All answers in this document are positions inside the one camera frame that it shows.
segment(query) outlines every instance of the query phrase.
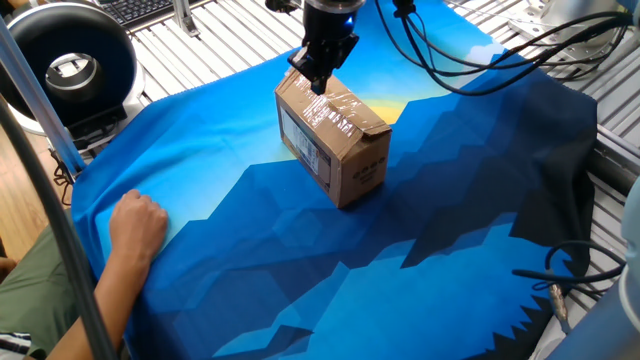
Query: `blue cloth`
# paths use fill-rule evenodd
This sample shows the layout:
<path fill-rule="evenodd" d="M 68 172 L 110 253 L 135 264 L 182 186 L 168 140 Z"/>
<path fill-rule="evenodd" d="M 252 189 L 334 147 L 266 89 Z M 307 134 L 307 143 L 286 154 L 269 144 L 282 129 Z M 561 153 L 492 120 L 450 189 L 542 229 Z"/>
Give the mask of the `blue cloth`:
<path fill-rule="evenodd" d="M 445 50 L 503 51 L 439 1 L 417 4 Z M 542 271 L 550 246 L 589 237 L 595 102 L 541 71 L 486 97 L 448 94 L 398 54 L 372 3 L 356 29 L 337 76 L 393 136 L 386 182 L 347 209 L 280 141 L 285 56 L 151 104 L 80 176 L 73 218 L 97 276 L 123 193 L 170 214 L 127 328 L 134 358 L 527 358 L 551 309 L 510 271 Z M 511 75 L 449 81 L 485 89 Z M 584 273 L 588 253 L 553 265 Z"/>

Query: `human hand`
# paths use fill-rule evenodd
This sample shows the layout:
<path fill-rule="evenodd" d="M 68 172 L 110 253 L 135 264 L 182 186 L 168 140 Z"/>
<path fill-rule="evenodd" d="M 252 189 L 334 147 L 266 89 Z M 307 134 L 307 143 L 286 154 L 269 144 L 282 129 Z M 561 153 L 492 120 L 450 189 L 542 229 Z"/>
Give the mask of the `human hand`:
<path fill-rule="evenodd" d="M 142 267 L 148 271 L 167 233 L 168 215 L 147 195 L 131 190 L 116 204 L 109 231 L 111 258 L 122 266 Z"/>
<path fill-rule="evenodd" d="M 17 265 L 18 263 L 13 259 L 0 258 L 0 284 Z"/>

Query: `keyboard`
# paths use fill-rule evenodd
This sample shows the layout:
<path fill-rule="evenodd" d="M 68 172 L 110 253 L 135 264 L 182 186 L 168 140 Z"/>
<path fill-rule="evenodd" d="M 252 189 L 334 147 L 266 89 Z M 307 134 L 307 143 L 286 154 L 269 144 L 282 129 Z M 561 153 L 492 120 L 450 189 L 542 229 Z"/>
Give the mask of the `keyboard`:
<path fill-rule="evenodd" d="M 199 0 L 189 0 L 193 4 Z M 127 29 L 158 19 L 173 12 L 173 0 L 101 1 L 100 7 Z"/>

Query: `cardboard box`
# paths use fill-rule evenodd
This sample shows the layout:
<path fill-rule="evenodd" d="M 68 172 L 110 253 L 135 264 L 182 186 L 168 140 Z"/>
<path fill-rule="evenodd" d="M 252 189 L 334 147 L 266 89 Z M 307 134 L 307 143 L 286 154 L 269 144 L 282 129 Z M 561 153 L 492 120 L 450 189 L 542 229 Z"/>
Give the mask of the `cardboard box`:
<path fill-rule="evenodd" d="M 338 79 L 324 95 L 291 69 L 276 88 L 280 135 L 337 207 L 384 181 L 391 128 Z"/>

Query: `barcode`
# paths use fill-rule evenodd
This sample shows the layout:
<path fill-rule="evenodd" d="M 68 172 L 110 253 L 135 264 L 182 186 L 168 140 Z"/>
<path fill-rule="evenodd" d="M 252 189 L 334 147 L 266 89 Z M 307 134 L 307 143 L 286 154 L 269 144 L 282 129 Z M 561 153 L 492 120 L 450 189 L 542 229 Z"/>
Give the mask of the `barcode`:
<path fill-rule="evenodd" d="M 282 114 L 282 129 L 285 136 L 289 139 L 293 147 L 296 148 L 307 166 L 318 175 L 318 150 L 293 121 L 291 116 L 289 116 L 284 109 L 280 110 Z"/>

